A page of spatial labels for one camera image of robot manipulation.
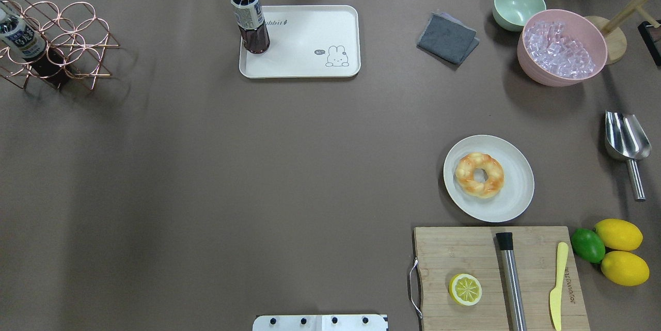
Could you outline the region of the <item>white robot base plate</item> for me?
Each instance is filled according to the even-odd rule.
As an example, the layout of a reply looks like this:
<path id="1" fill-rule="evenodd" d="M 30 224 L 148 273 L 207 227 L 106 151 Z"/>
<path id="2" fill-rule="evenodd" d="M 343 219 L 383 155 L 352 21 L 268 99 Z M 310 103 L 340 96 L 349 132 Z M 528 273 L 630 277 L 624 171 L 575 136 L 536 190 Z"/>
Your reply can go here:
<path id="1" fill-rule="evenodd" d="M 388 330 L 381 314 L 263 315 L 256 317 L 253 330 Z"/>

